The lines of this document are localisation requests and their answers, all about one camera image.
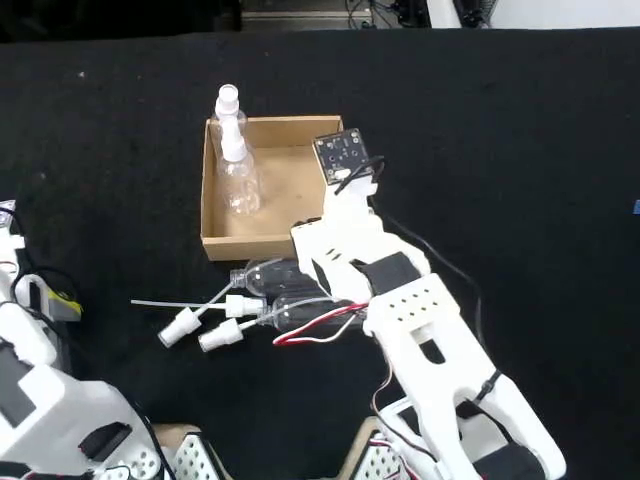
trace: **red wire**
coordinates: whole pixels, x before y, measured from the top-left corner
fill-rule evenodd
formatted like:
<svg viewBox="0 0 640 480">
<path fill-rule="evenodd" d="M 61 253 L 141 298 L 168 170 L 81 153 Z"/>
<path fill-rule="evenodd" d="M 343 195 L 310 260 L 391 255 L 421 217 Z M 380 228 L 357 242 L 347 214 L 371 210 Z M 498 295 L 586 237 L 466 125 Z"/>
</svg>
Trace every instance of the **red wire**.
<svg viewBox="0 0 640 480">
<path fill-rule="evenodd" d="M 274 340 L 273 344 L 275 346 L 284 346 L 284 345 L 294 345 L 294 344 L 299 345 L 302 343 L 309 343 L 309 342 L 303 342 L 303 341 L 301 342 L 288 342 L 288 341 L 292 338 L 295 338 L 297 335 L 300 335 L 301 333 L 306 332 L 310 328 L 313 328 L 316 325 L 326 322 L 331 318 L 337 317 L 338 315 L 342 315 L 347 312 L 351 312 L 353 310 L 362 310 L 367 305 L 368 303 L 352 303 L 351 305 L 347 305 L 346 307 L 338 308 L 336 310 L 332 310 L 331 312 L 327 312 L 324 315 L 320 315 L 319 317 L 314 318 L 309 323 L 307 323 L 303 328 L 295 329 L 289 333 L 281 335 L 276 340 Z"/>
</svg>

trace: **white bottle cap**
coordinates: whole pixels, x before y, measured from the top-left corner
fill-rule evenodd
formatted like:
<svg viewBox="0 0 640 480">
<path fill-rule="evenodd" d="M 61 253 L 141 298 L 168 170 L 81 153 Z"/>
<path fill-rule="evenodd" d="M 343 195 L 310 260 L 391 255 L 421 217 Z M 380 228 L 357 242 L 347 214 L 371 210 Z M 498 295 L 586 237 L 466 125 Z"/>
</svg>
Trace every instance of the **white bottle cap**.
<svg viewBox="0 0 640 480">
<path fill-rule="evenodd" d="M 230 318 L 213 330 L 200 335 L 198 342 L 200 343 L 202 351 L 208 352 L 222 345 L 231 345 L 232 343 L 239 342 L 243 338 L 244 335 L 242 335 L 242 330 L 238 326 L 238 322 L 235 318 Z"/>
<path fill-rule="evenodd" d="M 240 110 L 240 102 L 238 101 L 238 89 L 235 85 L 226 84 L 218 90 L 218 99 L 216 100 L 216 115 L 224 117 L 228 115 L 237 116 Z"/>
<path fill-rule="evenodd" d="M 244 295 L 227 295 L 225 299 L 227 318 L 238 318 L 247 315 L 262 315 L 267 310 L 266 298 L 251 298 Z"/>
<path fill-rule="evenodd" d="M 169 348 L 185 335 L 190 334 L 202 325 L 200 319 L 189 308 L 181 310 L 164 330 L 158 334 L 162 344 Z"/>
<path fill-rule="evenodd" d="M 225 118 L 220 122 L 222 127 L 222 156 L 227 162 L 239 162 L 249 153 L 247 144 L 240 133 L 238 119 Z"/>
</svg>

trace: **white robotic arm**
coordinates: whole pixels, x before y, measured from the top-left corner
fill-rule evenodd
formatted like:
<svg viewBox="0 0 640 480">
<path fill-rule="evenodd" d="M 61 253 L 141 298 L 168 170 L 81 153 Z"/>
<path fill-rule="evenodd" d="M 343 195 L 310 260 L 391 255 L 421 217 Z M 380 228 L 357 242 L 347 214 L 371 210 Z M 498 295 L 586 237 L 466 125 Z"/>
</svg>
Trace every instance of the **white robotic arm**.
<svg viewBox="0 0 640 480">
<path fill-rule="evenodd" d="M 477 480 L 512 467 L 530 475 L 522 478 L 563 476 L 558 446 L 493 365 L 423 252 L 385 232 L 369 208 L 375 162 L 359 131 L 316 139 L 314 150 L 327 180 L 324 215 L 291 235 L 303 273 L 332 297 L 369 304 L 365 333 L 375 337 L 406 394 L 380 412 L 387 438 L 422 480 Z M 464 405 L 475 415 L 464 418 Z M 408 408 L 419 432 L 400 415 Z"/>
</svg>

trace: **floor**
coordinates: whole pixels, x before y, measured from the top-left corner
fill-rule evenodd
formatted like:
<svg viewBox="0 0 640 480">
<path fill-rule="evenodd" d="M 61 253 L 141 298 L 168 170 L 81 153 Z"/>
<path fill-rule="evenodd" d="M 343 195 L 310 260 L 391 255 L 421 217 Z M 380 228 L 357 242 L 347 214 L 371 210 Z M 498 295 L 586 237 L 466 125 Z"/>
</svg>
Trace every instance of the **floor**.
<svg viewBox="0 0 640 480">
<path fill-rule="evenodd" d="M 402 28 L 396 16 L 385 10 L 390 3 L 389 0 L 245 0 L 243 30 Z"/>
</svg>

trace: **circuit board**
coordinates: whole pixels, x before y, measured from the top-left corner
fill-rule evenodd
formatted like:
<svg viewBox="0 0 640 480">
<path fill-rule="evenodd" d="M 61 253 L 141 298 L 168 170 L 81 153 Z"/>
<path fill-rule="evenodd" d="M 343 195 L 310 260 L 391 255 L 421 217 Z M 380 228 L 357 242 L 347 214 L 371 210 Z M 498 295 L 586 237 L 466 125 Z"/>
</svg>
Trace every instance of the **circuit board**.
<svg viewBox="0 0 640 480">
<path fill-rule="evenodd" d="M 369 160 L 360 130 L 352 128 L 331 135 L 317 137 L 313 151 L 320 163 L 327 185 L 342 182 L 351 172 Z M 358 177 L 373 175 L 373 167 L 367 167 Z"/>
</svg>

